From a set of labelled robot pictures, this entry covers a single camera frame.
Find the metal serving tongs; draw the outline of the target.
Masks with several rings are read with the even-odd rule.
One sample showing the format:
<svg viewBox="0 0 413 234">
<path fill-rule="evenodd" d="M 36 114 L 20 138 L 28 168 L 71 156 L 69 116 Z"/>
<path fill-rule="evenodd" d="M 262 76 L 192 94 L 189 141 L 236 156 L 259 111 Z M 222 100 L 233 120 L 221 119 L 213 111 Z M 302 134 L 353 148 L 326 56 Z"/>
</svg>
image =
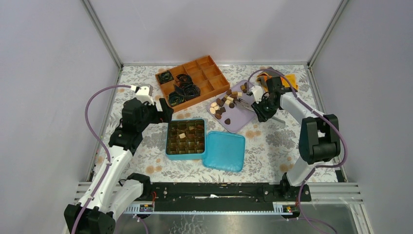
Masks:
<svg viewBox="0 0 413 234">
<path fill-rule="evenodd" d="M 238 99 L 234 101 L 234 104 L 236 106 L 238 106 L 239 108 L 243 108 L 245 110 L 254 112 L 257 116 L 259 116 L 255 110 L 252 108 L 252 106 L 250 104 L 248 104 L 246 101 L 244 101 L 243 99 Z M 285 121 L 281 120 L 275 116 L 272 116 L 270 119 L 274 120 L 276 122 L 277 125 L 281 126 L 281 127 L 285 127 Z"/>
</svg>

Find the teal chocolate box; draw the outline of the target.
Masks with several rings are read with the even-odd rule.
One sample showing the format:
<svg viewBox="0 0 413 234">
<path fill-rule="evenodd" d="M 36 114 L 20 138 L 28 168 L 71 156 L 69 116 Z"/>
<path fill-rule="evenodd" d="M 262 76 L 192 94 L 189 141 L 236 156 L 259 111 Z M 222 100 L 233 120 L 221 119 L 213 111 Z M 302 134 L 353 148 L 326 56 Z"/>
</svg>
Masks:
<svg viewBox="0 0 413 234">
<path fill-rule="evenodd" d="M 173 120 L 168 124 L 166 156 L 170 160 L 202 160 L 207 151 L 206 121 L 202 118 Z"/>
</svg>

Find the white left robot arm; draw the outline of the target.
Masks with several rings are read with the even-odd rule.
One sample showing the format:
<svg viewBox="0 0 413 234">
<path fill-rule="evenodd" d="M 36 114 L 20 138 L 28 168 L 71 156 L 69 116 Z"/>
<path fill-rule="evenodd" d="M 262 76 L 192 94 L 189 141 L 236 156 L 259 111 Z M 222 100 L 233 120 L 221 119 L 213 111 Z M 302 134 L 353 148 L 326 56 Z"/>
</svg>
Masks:
<svg viewBox="0 0 413 234">
<path fill-rule="evenodd" d="M 115 193 L 114 188 L 142 142 L 143 131 L 150 124 L 171 122 L 172 114 L 164 98 L 153 104 L 133 98 L 123 104 L 119 125 L 106 146 L 105 164 L 79 202 L 67 205 L 64 211 L 72 234 L 112 234 L 116 221 L 136 198 L 149 198 L 150 185 L 135 178 L 127 179 L 119 192 Z"/>
</svg>

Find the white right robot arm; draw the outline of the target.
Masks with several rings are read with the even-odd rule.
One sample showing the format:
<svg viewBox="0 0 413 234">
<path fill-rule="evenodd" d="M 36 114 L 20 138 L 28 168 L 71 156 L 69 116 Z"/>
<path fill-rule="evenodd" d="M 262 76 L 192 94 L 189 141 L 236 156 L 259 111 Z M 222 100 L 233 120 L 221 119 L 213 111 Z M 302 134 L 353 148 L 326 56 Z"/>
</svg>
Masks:
<svg viewBox="0 0 413 234">
<path fill-rule="evenodd" d="M 340 154 L 338 118 L 312 108 L 301 99 L 292 83 L 284 86 L 283 81 L 287 78 L 268 78 L 266 88 L 255 85 L 247 89 L 247 94 L 254 98 L 251 107 L 259 122 L 266 122 L 278 110 L 285 110 L 300 124 L 300 157 L 293 169 L 282 176 L 276 189 L 283 200 L 298 201 L 315 169 L 327 167 Z"/>
</svg>

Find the rolled dark green tie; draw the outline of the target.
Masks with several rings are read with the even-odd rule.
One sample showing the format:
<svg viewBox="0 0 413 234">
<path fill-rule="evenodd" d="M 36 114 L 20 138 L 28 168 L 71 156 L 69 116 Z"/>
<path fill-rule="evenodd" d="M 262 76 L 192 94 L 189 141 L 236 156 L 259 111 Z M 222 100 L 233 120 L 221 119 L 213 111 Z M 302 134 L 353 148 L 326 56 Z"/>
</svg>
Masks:
<svg viewBox="0 0 413 234">
<path fill-rule="evenodd" d="M 168 95 L 168 102 L 170 104 L 171 107 L 177 106 L 179 104 L 184 103 L 186 100 L 184 98 L 184 96 L 178 94 L 177 92 L 171 92 Z"/>
</svg>

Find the orange grey cloth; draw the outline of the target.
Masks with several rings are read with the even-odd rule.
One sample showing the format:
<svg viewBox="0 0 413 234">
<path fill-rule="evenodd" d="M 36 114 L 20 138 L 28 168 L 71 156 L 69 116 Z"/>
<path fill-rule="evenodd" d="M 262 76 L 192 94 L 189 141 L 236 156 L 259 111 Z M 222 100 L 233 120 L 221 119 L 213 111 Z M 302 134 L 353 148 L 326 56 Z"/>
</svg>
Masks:
<svg viewBox="0 0 413 234">
<path fill-rule="evenodd" d="M 256 77 L 256 82 L 266 92 L 268 92 L 268 87 L 267 87 L 266 81 L 269 78 L 272 78 L 272 77 L 280 77 L 280 75 L 275 72 L 276 69 L 274 69 L 273 67 L 268 67 L 267 70 L 270 70 L 270 71 L 263 71 L 263 72 L 259 73 Z M 284 75 L 284 76 L 287 78 L 287 80 L 289 82 L 287 82 L 287 81 L 285 81 L 285 79 L 281 78 L 282 85 L 286 88 L 289 88 L 290 87 L 289 84 L 292 84 L 292 87 L 295 89 L 295 91 L 297 91 L 299 89 L 299 87 L 298 87 L 297 82 L 296 82 L 296 76 L 294 74 L 287 74 L 287 75 Z"/>
</svg>

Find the rolled dark patterned tie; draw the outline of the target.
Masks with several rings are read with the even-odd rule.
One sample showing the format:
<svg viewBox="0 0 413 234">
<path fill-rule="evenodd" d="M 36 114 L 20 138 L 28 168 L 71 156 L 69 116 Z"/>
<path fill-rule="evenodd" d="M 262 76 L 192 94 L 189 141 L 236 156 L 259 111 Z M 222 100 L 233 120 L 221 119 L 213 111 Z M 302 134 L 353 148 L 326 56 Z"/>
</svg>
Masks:
<svg viewBox="0 0 413 234">
<path fill-rule="evenodd" d="M 191 100 L 201 95 L 200 88 L 195 84 L 187 84 L 182 87 L 174 85 L 175 92 L 185 100 Z"/>
</svg>

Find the wooden compartment tray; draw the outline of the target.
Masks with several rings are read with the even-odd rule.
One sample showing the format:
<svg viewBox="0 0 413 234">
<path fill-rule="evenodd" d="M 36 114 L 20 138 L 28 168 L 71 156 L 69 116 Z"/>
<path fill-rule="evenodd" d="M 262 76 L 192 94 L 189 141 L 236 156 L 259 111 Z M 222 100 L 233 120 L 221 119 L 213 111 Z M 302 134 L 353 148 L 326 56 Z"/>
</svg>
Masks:
<svg viewBox="0 0 413 234">
<path fill-rule="evenodd" d="M 230 87 L 210 55 L 168 68 L 155 77 L 174 112 L 222 94 Z"/>
</svg>

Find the rolled dark floral tie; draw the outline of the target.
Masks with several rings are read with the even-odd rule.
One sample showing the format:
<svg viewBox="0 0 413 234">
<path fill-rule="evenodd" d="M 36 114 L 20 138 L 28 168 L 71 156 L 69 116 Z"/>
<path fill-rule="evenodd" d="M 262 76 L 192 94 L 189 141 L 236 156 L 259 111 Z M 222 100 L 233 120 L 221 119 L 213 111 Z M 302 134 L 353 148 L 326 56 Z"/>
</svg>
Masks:
<svg viewBox="0 0 413 234">
<path fill-rule="evenodd" d="M 174 80 L 174 77 L 173 77 L 172 73 L 169 70 L 166 70 L 162 73 L 159 73 L 157 75 L 157 79 L 158 79 L 160 84 L 165 84 L 165 83 L 168 83 L 168 82 Z"/>
</svg>

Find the lavender plastic tray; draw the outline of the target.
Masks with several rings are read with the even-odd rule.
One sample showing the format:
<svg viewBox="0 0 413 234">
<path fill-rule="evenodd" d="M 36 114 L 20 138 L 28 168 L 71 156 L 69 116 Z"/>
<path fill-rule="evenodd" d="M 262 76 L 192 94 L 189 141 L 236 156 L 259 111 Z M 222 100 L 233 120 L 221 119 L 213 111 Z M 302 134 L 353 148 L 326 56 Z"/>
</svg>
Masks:
<svg viewBox="0 0 413 234">
<path fill-rule="evenodd" d="M 239 108 L 234 105 L 234 108 L 230 108 L 228 104 L 224 103 L 222 106 L 216 105 L 212 107 L 211 105 L 216 102 L 217 99 L 223 99 L 226 97 L 226 91 L 207 105 L 206 110 L 218 120 L 219 123 L 230 133 L 239 132 L 244 126 L 246 126 L 253 119 L 257 119 L 257 115 L 254 112 Z M 229 118 L 231 120 L 230 125 L 226 125 L 224 121 Z"/>
</svg>

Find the pile of assorted chocolates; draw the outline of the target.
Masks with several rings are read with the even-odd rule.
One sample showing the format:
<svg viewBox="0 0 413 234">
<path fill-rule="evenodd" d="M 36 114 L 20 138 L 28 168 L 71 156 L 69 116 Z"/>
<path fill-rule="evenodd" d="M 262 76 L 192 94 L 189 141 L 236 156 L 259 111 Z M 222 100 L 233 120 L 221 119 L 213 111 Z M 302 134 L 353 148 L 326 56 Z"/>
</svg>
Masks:
<svg viewBox="0 0 413 234">
<path fill-rule="evenodd" d="M 230 89 L 226 91 L 226 97 L 223 99 L 217 99 L 215 103 L 211 106 L 214 107 L 216 105 L 222 106 L 224 103 L 228 104 L 230 108 L 234 108 L 234 101 L 238 99 L 243 99 L 248 104 L 252 104 L 254 102 L 254 98 L 247 95 L 247 88 L 251 88 L 252 83 L 248 82 L 247 80 L 242 80 L 232 86 Z"/>
</svg>

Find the teal box lid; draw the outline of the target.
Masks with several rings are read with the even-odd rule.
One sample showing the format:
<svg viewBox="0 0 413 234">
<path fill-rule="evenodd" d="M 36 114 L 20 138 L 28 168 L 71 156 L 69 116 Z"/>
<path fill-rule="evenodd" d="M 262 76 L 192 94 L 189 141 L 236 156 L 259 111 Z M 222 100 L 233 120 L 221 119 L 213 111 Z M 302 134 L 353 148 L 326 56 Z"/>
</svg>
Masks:
<svg viewBox="0 0 413 234">
<path fill-rule="evenodd" d="M 211 131 L 206 137 L 206 152 L 202 163 L 206 168 L 238 173 L 243 169 L 244 155 L 244 136 Z"/>
</svg>

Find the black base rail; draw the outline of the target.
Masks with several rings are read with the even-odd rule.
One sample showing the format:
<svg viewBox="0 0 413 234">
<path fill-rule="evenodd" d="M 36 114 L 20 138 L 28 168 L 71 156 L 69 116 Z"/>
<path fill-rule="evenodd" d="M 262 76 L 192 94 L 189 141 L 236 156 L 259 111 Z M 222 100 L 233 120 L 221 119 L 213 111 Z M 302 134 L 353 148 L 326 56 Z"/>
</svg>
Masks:
<svg viewBox="0 0 413 234">
<path fill-rule="evenodd" d="M 271 183 L 171 183 L 145 185 L 136 199 L 154 205 L 156 212 L 243 212 L 275 211 L 276 204 L 297 206 L 312 200 L 309 187 Z"/>
</svg>

